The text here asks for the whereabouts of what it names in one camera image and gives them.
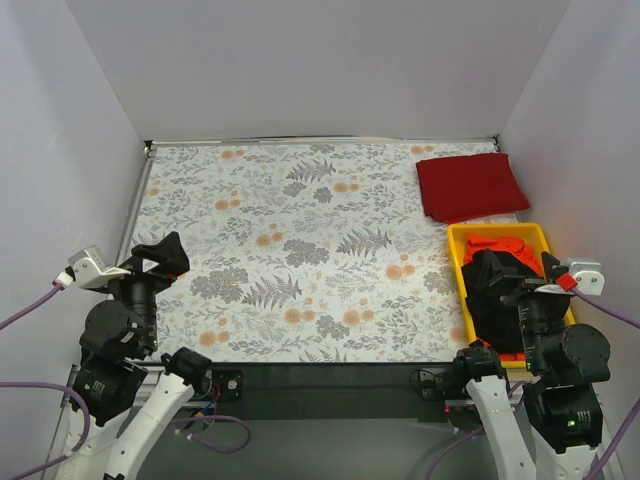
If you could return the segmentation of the black t-shirt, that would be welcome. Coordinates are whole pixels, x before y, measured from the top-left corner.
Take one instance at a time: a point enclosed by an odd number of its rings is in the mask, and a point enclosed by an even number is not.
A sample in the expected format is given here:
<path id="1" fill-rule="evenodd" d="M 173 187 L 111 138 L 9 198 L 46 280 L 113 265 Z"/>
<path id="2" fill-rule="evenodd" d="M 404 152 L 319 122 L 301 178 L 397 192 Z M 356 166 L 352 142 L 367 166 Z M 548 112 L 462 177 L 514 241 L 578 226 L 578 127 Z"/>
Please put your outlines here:
<path id="1" fill-rule="evenodd" d="M 500 301 L 501 296 L 511 293 L 486 293 L 476 288 L 479 267 L 474 263 L 474 254 L 461 272 L 467 292 L 465 303 L 473 320 L 476 336 L 500 354 L 522 353 L 517 307 L 504 305 Z M 536 272 L 525 265 L 524 276 L 536 276 Z"/>

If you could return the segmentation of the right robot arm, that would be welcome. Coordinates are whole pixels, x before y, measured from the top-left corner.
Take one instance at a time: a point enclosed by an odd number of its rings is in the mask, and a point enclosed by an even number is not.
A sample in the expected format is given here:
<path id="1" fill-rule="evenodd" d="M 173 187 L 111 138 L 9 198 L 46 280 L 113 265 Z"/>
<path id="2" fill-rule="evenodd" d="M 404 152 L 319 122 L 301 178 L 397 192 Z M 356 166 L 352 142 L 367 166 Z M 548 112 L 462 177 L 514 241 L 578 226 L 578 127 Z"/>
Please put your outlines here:
<path id="1" fill-rule="evenodd" d="M 460 350 L 452 383 L 474 402 L 501 479 L 583 479 L 602 441 L 603 414 L 594 384 L 610 378 L 610 344 L 596 328 L 568 324 L 575 281 L 549 253 L 545 273 L 519 272 L 508 252 L 475 253 L 477 293 L 518 315 L 525 368 L 536 382 L 522 387 L 535 450 L 523 439 L 498 354 L 480 342 Z"/>

